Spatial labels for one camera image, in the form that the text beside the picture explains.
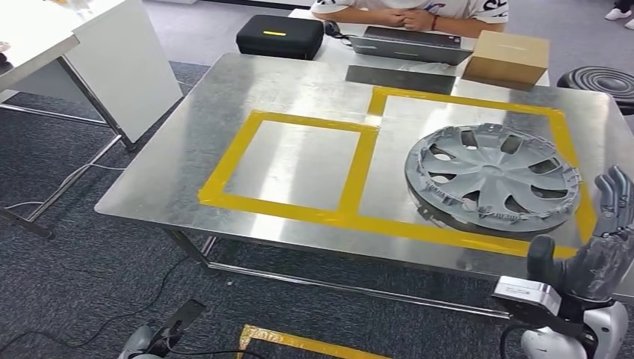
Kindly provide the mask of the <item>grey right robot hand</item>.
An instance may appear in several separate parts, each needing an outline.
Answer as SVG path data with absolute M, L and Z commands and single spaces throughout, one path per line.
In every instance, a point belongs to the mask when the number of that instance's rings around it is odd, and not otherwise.
M 600 215 L 591 238 L 576 254 L 556 259 L 551 236 L 538 235 L 527 253 L 528 279 L 560 294 L 590 301 L 612 297 L 633 263 L 633 181 L 613 165 L 595 178 Z

